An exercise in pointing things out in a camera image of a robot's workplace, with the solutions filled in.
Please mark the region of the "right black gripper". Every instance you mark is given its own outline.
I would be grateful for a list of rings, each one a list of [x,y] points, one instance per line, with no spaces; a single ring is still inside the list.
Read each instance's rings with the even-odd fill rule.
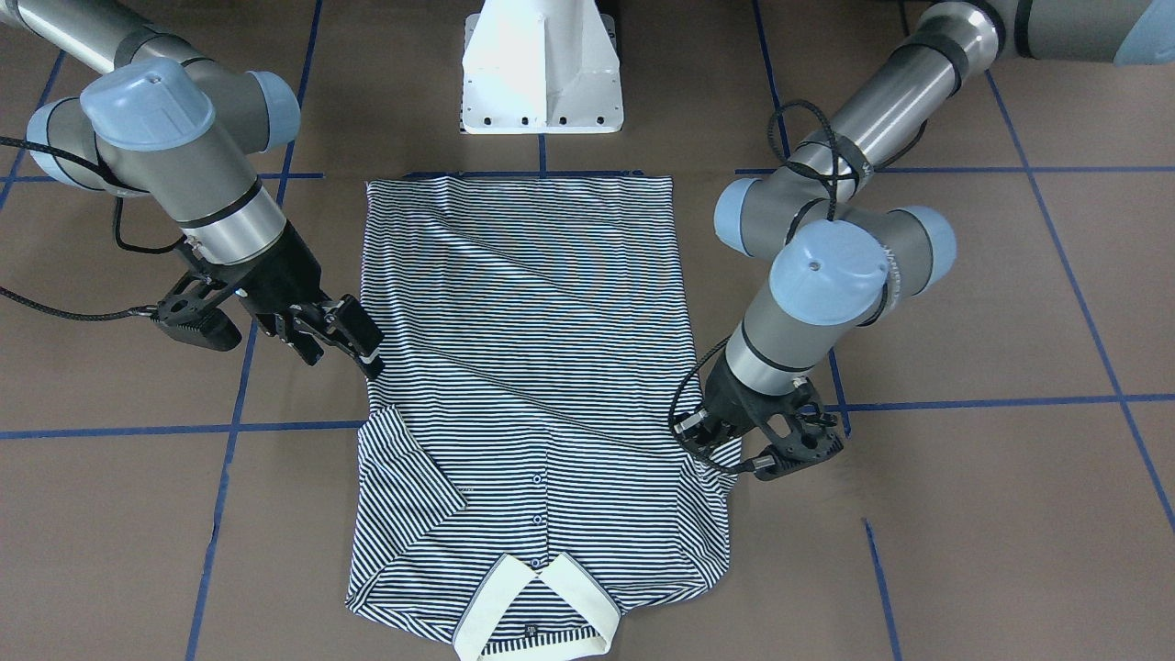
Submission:
[[[377,323],[356,297],[330,301],[320,289],[318,259],[291,222],[255,258],[226,267],[189,250],[188,261],[188,274],[224,282],[231,296],[242,290],[239,299],[263,333],[288,344],[307,365],[318,364],[330,346],[350,357],[365,379],[382,375]]]

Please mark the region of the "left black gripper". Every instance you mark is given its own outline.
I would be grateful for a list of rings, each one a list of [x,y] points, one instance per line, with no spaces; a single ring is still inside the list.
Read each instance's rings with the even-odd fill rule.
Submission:
[[[785,382],[788,392],[793,387],[793,380]],[[728,364],[723,359],[719,360],[706,382],[701,405],[693,413],[674,416],[674,440],[703,464],[716,465],[718,461],[713,459],[713,453],[717,448],[728,441],[740,440],[743,436],[756,430],[748,414],[753,393],[760,392],[744,385],[732,373]],[[753,457],[750,457],[743,460],[743,464],[751,465],[752,459]]]

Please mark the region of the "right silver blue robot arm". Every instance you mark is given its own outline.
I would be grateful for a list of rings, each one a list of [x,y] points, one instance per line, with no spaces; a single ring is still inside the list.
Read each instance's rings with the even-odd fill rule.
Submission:
[[[286,80],[228,70],[118,1],[5,1],[4,23],[98,72],[31,119],[22,146],[42,171],[118,202],[149,196],[179,225],[184,275],[136,317],[224,352],[241,342],[222,310],[236,297],[306,364],[333,346],[368,379],[381,373],[376,322],[356,297],[323,292],[318,259],[249,162],[297,137],[301,108]]]

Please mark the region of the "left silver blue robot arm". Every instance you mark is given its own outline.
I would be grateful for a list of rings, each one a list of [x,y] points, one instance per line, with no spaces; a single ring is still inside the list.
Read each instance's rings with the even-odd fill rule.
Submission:
[[[936,1],[846,104],[768,177],[723,189],[716,235],[771,263],[692,411],[671,411],[673,439],[728,475],[788,475],[844,447],[810,371],[853,328],[882,319],[944,279],[956,234],[928,207],[852,205],[877,171],[971,79],[1001,59],[1171,62],[1170,1]]]

